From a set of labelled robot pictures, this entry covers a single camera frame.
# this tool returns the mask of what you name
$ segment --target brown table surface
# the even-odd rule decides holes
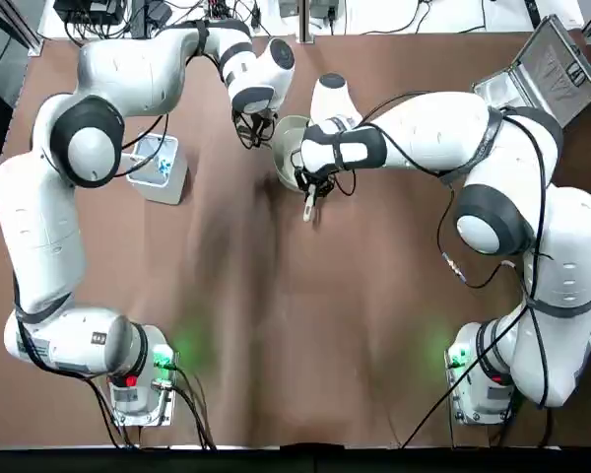
[[[467,91],[508,64],[526,37],[292,42],[295,79],[281,115],[307,115],[315,80],[327,72],[346,77],[362,112],[404,91]],[[60,42],[32,60],[5,156],[29,149],[37,108],[74,89],[76,62],[77,49]],[[151,121],[128,120],[126,136]],[[270,152],[240,146],[224,86],[206,60],[188,67],[169,133],[191,169],[179,206],[147,202],[122,179],[77,190],[89,262],[77,299],[164,330],[182,365],[204,381],[219,444],[392,445],[386,411],[402,441],[444,392],[442,353],[460,326],[503,315],[518,302],[507,272],[472,291],[447,268],[435,228],[448,192],[416,172],[360,171],[352,198],[334,192],[320,221],[304,224],[302,198],[276,182]],[[567,132],[555,182],[591,192],[591,108]],[[443,244],[473,281],[495,265],[467,249],[450,221]],[[5,351],[11,288],[0,233],[0,447],[108,443],[84,385]],[[145,443],[196,442],[180,405],[174,426],[145,430]],[[591,359],[556,418],[553,443],[591,444]],[[544,419],[528,406],[511,442],[535,444]],[[488,442],[485,428],[456,427],[454,435],[457,444]],[[446,404],[414,444],[450,444]]]

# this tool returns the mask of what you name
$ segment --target metal bowl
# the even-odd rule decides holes
[[[288,189],[301,192],[297,187],[294,176],[294,165],[302,164],[299,147],[304,136],[308,118],[299,115],[289,115],[281,119],[276,126],[272,139],[272,152],[278,179]]]

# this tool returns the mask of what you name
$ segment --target green status light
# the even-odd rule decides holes
[[[460,368],[466,365],[470,355],[469,346],[465,343],[456,343],[449,349],[451,368]]]
[[[173,351],[169,345],[156,345],[154,347],[154,366],[158,368],[157,379],[167,381],[170,379],[170,368],[174,366]]]

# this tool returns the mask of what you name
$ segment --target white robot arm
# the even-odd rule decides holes
[[[320,189],[321,196],[332,190],[331,176],[342,170],[421,169],[445,183],[466,176],[454,213],[459,236],[481,254],[523,253],[526,295],[521,304],[501,319],[462,327],[447,353],[450,380],[455,382],[527,304],[536,314],[547,358],[547,398],[539,340],[527,310],[454,391],[458,420],[502,422],[513,385],[536,403],[561,406],[591,350],[591,195],[551,184],[562,148],[558,123],[538,109],[494,110],[479,96],[456,92],[419,95],[361,123],[337,75],[318,81],[311,118],[300,149],[291,156],[295,181],[309,202]],[[517,123],[536,140],[545,168],[536,262],[540,165],[530,137]],[[530,298],[535,264],[537,285]]]
[[[166,423],[171,403],[151,383],[168,376],[156,362],[171,362],[173,352],[156,327],[74,304],[86,270],[74,189],[99,187],[116,175],[124,118],[173,110],[186,64],[200,54],[219,65],[237,113],[273,113],[282,104],[293,53],[273,38],[257,58],[242,22],[187,22],[153,39],[103,40],[81,49],[76,91],[42,105],[31,151],[0,165],[0,224],[16,306],[6,348],[57,372],[108,374],[112,405],[125,425]]]

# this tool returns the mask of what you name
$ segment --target gray case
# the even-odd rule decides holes
[[[591,64],[556,15],[543,19],[509,67],[473,84],[495,107],[534,106],[565,127],[591,103]]]

